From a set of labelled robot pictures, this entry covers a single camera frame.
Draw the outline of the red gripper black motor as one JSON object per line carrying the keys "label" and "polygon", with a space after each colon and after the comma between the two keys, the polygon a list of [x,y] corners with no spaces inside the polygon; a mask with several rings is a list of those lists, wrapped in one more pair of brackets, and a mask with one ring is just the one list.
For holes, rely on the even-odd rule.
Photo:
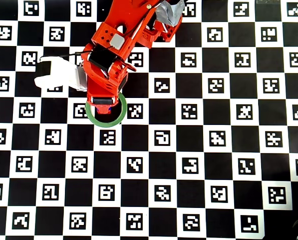
{"label": "red gripper black motor", "polygon": [[118,95],[128,79],[125,63],[116,60],[107,75],[90,61],[83,62],[83,69],[87,74],[87,101],[95,107],[97,113],[111,113],[111,108],[117,105]]}

